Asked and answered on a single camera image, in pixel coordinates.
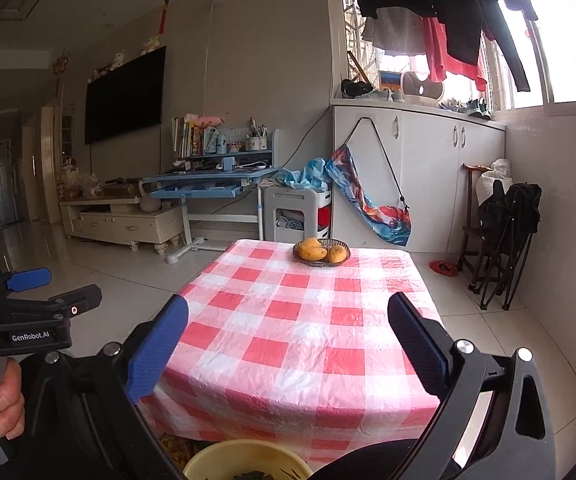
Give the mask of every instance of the wooden chair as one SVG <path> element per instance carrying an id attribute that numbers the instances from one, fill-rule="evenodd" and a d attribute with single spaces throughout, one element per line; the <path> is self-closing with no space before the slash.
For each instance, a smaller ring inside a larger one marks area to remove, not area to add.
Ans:
<path id="1" fill-rule="evenodd" d="M 470 284 L 468 288 L 472 290 L 475 294 L 479 294 L 480 290 L 477 287 L 478 283 L 484 281 L 485 273 L 480 275 L 481 267 L 483 265 L 484 258 L 487 258 L 486 265 L 484 269 L 488 269 L 490 264 L 490 257 L 492 256 L 495 248 L 489 246 L 485 243 L 484 238 L 481 234 L 481 225 L 479 222 L 479 218 L 475 218 L 475 221 L 472 221 L 472 199 L 475 195 L 475 188 L 473 185 L 473 177 L 472 174 L 474 172 L 478 172 L 479 174 L 484 173 L 486 171 L 491 171 L 490 168 L 486 168 L 484 166 L 468 166 L 464 164 L 462 168 L 468 173 L 468 209 L 466 209 L 466 225 L 463 226 L 463 242 L 462 242 L 462 252 L 460 253 L 459 260 L 457 261 L 457 270 L 463 270 L 463 266 L 466 266 L 468 270 L 472 273 L 472 278 L 470 279 Z M 469 251 L 468 250 L 468 242 L 470 239 L 479 245 L 479 249 L 477 251 Z M 473 265 L 468 261 L 466 256 L 476 256 L 477 260 Z M 497 277 L 492 276 L 489 278 L 490 282 L 496 282 Z"/>

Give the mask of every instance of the pen holder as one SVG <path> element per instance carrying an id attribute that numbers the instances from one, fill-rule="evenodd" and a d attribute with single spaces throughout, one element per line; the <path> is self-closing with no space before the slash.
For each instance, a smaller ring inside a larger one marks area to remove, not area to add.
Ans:
<path id="1" fill-rule="evenodd" d="M 260 150 L 261 148 L 259 147 L 259 141 L 261 140 L 261 137 L 248 137 L 246 139 L 246 151 L 247 152 L 256 152 L 257 150 Z"/>

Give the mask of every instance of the plastic bag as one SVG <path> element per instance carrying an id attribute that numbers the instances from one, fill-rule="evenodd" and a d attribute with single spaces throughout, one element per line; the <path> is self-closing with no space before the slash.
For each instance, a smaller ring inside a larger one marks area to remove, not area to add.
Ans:
<path id="1" fill-rule="evenodd" d="M 326 161 L 323 158 L 313 158 L 303 167 L 302 171 L 279 169 L 275 179 L 282 186 L 293 189 L 314 189 L 317 193 L 325 193 L 330 182 L 325 167 Z"/>
<path id="2" fill-rule="evenodd" d="M 101 182 L 93 174 L 80 174 L 77 179 L 77 184 L 81 189 L 82 195 L 86 198 L 92 198 L 101 195 Z"/>
<path id="3" fill-rule="evenodd" d="M 492 171 L 482 173 L 475 184 L 477 193 L 477 202 L 481 205 L 484 200 L 492 196 L 492 185 L 495 180 L 500 180 L 504 186 L 504 192 L 513 185 L 513 179 L 510 178 L 510 161 L 506 158 L 498 158 L 492 163 Z"/>

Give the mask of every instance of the doorway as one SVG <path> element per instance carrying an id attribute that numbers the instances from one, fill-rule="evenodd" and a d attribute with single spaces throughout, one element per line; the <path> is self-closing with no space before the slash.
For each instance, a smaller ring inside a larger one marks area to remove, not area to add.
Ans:
<path id="1" fill-rule="evenodd" d="M 0 228 L 18 221 L 10 142 L 0 142 Z"/>

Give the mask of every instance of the tv stand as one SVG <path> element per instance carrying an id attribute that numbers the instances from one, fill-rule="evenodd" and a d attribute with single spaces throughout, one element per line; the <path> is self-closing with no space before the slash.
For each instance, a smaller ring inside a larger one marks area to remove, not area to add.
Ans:
<path id="1" fill-rule="evenodd" d="M 182 216 L 178 206 L 145 213 L 139 196 L 95 197 L 59 202 L 66 236 L 128 245 L 154 244 L 158 254 L 179 244 Z"/>

